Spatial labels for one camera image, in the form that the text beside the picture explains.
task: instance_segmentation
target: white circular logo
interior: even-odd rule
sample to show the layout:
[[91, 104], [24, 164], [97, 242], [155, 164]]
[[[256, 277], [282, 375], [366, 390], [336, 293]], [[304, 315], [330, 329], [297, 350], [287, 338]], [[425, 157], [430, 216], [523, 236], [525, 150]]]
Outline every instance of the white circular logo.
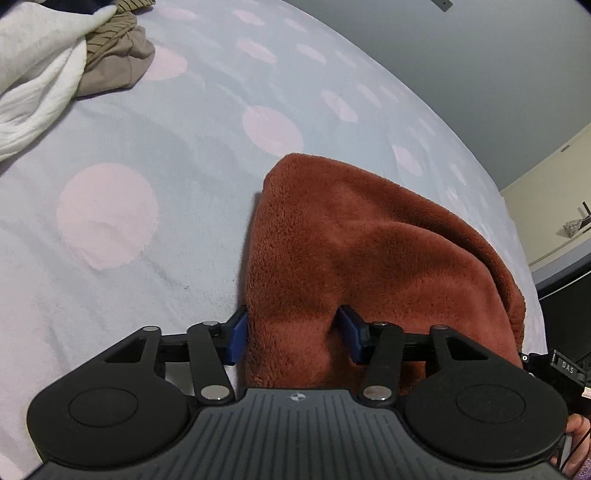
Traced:
[[307, 397], [302, 392], [295, 392], [290, 395], [290, 399], [296, 403], [304, 401]]

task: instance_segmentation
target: brown striped fabric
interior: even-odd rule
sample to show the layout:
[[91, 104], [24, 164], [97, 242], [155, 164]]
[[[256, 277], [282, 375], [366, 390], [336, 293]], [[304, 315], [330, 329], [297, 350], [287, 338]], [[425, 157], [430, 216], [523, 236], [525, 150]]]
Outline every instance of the brown striped fabric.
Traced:
[[151, 7], [156, 0], [117, 0], [117, 13], [133, 12], [144, 7]]
[[134, 14], [124, 12], [114, 15], [106, 24], [86, 35], [86, 70], [92, 68], [94, 62], [116, 45], [137, 23]]

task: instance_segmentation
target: gray ribbed panel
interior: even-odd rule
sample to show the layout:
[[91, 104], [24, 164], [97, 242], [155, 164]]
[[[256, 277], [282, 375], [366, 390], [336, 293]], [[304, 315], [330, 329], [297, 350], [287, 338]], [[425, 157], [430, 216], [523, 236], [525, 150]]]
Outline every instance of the gray ribbed panel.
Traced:
[[557, 480], [550, 465], [479, 473], [448, 465], [413, 443], [396, 415], [342, 390], [248, 390], [207, 408], [188, 435], [143, 465], [78, 472], [46, 464], [31, 480]]

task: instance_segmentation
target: bed sheet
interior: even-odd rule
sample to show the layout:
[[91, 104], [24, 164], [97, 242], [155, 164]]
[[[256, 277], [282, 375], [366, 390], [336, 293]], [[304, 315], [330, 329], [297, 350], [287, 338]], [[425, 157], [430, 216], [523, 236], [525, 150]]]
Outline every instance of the bed sheet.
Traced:
[[132, 89], [74, 102], [0, 165], [0, 477], [39, 460], [25, 414], [49, 383], [143, 325], [224, 321], [241, 302], [262, 179], [284, 154], [336, 158], [458, 214], [540, 305], [493, 181], [450, 128], [360, 49], [279, 0], [158, 0]]

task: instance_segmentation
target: black cable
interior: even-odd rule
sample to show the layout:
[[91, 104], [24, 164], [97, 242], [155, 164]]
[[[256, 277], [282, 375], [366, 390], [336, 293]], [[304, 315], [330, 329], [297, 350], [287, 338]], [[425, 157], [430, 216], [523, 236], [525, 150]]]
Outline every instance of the black cable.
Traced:
[[583, 435], [583, 438], [580, 439], [580, 441], [577, 443], [577, 446], [570, 451], [569, 456], [566, 457], [566, 460], [564, 461], [564, 465], [562, 467], [563, 473], [564, 473], [564, 467], [566, 467], [566, 464], [572, 458], [572, 456], [577, 451], [577, 449], [583, 444], [583, 442], [585, 441], [585, 438], [587, 438], [589, 436], [589, 434], [591, 434], [591, 429], [587, 430], [587, 433], [585, 433], [585, 435]]

